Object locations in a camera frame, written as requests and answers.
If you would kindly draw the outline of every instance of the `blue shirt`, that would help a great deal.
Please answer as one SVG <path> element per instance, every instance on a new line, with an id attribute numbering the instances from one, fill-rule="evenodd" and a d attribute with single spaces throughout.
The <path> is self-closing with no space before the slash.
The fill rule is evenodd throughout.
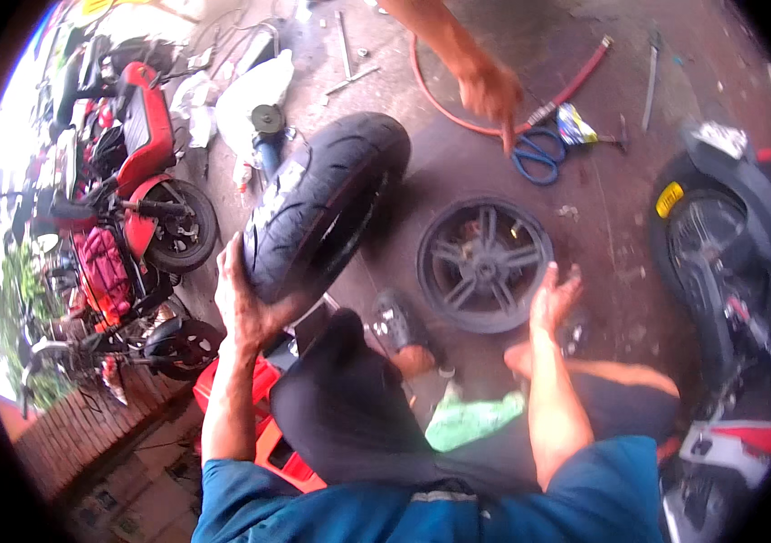
<path id="1" fill-rule="evenodd" d="M 252 462 L 208 461 L 194 542 L 662 541 L 656 446 L 599 441 L 570 458 L 545 494 L 486 499 L 372 483 L 301 494 Z"/>

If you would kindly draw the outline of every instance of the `black tire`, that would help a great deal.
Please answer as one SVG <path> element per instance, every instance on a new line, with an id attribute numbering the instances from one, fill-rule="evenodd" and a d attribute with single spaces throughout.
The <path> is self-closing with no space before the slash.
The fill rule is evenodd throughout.
<path id="1" fill-rule="evenodd" d="M 174 344 L 161 346 L 154 354 L 170 356 L 174 353 L 188 353 L 189 362 L 185 361 L 182 365 L 159 364 L 156 370 L 175 381 L 195 381 L 217 357 L 219 343 L 225 337 L 225 334 L 203 320 L 184 320 L 181 329 L 175 334 Z"/>
<path id="2" fill-rule="evenodd" d="M 286 159 L 244 231 L 244 263 L 259 297 L 273 303 L 302 286 L 312 296 L 325 292 L 409 160 L 404 127 L 370 112 L 329 124 Z"/>
<path id="3" fill-rule="evenodd" d="M 153 266 L 166 271 L 170 274 L 186 274 L 202 264 L 207 262 L 211 253 L 214 252 L 214 245 L 217 242 L 217 213 L 214 211 L 214 205 L 208 200 L 204 192 L 194 184 L 172 179 L 166 181 L 171 183 L 174 190 L 181 195 L 186 204 L 195 212 L 195 223 L 199 225 L 198 241 L 190 248 L 176 253 L 165 243 L 161 243 L 155 237 L 150 242 L 148 250 L 144 253 L 144 258 L 151 262 Z M 158 201 L 174 201 L 171 194 L 161 186 L 156 185 L 148 192 L 145 199 Z"/>
<path id="4" fill-rule="evenodd" d="M 684 190 L 684 196 L 671 207 L 666 217 L 661 217 L 657 212 L 657 201 L 660 199 L 663 191 L 673 182 L 677 182 L 681 186 L 681 189 Z M 663 166 L 660 175 L 655 181 L 651 205 L 648 209 L 648 243 L 651 249 L 652 260 L 657 271 L 662 276 L 666 287 L 685 306 L 690 304 L 687 294 L 682 287 L 681 280 L 678 278 L 676 265 L 671 258 L 667 230 L 672 217 L 678 216 L 683 212 L 686 203 L 690 201 L 691 193 L 699 191 L 706 194 L 716 191 L 728 198 L 740 201 L 714 177 L 706 176 L 706 174 L 696 169 L 687 151 L 684 151 Z"/>

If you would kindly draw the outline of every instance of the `red air hose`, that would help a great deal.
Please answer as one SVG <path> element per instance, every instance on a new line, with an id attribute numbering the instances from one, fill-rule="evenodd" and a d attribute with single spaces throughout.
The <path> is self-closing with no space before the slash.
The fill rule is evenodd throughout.
<path id="1" fill-rule="evenodd" d="M 416 42 L 418 41 L 418 38 L 416 38 L 415 34 L 411 34 L 410 36 L 411 36 L 410 37 L 410 63 L 413 65 L 413 73 L 416 75 L 416 82 L 419 84 L 419 87 L 422 89 L 422 92 L 424 93 L 425 97 L 427 97 L 428 101 L 432 103 L 434 107 L 439 110 L 440 113 L 449 117 L 449 119 L 451 119 L 457 124 L 460 124 L 466 129 L 473 130 L 474 132 L 478 132 L 479 134 L 486 134 L 487 136 L 500 136 L 499 129 L 487 129 L 472 123 L 467 123 L 467 121 L 459 119 L 455 115 L 446 111 L 446 109 L 443 106 L 441 106 L 439 102 L 437 102 L 437 99 L 434 98 L 431 92 L 428 90 L 428 86 L 424 84 L 422 71 L 419 69 L 419 57 L 416 54 Z M 582 67 L 582 70 L 578 72 L 578 75 L 576 75 L 572 79 L 572 81 L 570 81 L 570 84 L 567 85 L 562 91 L 560 91 L 560 94 L 555 96 L 551 102 L 546 103 L 543 106 L 540 106 L 539 108 L 537 108 L 531 114 L 531 116 L 528 117 L 527 121 L 524 124 L 515 127 L 515 133 L 521 134 L 525 130 L 529 129 L 533 124 L 536 124 L 542 121 L 549 114 L 552 114 L 552 112 L 554 112 L 557 106 L 564 103 L 570 96 L 572 96 L 572 94 L 576 92 L 576 89 L 578 89 L 579 85 L 585 82 L 585 80 L 590 75 L 590 72 L 594 71 L 594 69 L 597 68 L 597 64 L 599 64 L 600 61 L 603 59 L 603 55 L 605 55 L 606 50 L 609 49 L 609 46 L 611 44 L 612 44 L 611 38 L 609 38 L 608 36 L 603 37 L 603 40 L 600 42 L 599 47 L 597 47 L 597 50 L 594 52 L 593 57 L 591 57 L 590 60 L 587 61 L 585 66 Z"/>

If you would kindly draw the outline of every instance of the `green towel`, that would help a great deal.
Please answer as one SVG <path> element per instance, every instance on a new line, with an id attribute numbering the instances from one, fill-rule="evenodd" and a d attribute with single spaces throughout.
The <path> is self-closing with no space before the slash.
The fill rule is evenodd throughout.
<path id="1" fill-rule="evenodd" d="M 464 403 L 450 381 L 424 438 L 431 447 L 445 453 L 502 428 L 520 415 L 526 404 L 520 390 L 513 390 L 502 400 Z"/>

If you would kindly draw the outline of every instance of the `blue scissors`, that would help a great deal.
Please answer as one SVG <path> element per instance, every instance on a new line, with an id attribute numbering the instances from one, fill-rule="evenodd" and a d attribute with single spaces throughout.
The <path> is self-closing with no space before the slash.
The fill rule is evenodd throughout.
<path id="1" fill-rule="evenodd" d="M 549 154 L 548 151 L 542 147 L 536 145 L 532 141 L 532 137 L 548 137 L 554 140 L 555 146 L 560 150 L 556 157 Z M 525 145 L 532 149 L 521 148 L 520 145 Z M 564 161 L 566 157 L 566 144 L 556 132 L 552 132 L 548 129 L 529 129 L 522 133 L 518 140 L 515 142 L 515 148 L 512 149 L 512 161 L 515 163 L 516 168 L 519 169 L 519 173 L 526 177 L 528 181 L 534 185 L 551 185 L 554 181 L 557 181 L 557 165 Z M 542 179 L 534 177 L 527 172 L 524 168 L 522 159 L 531 160 L 533 162 L 541 162 L 552 168 L 552 172 Z"/>

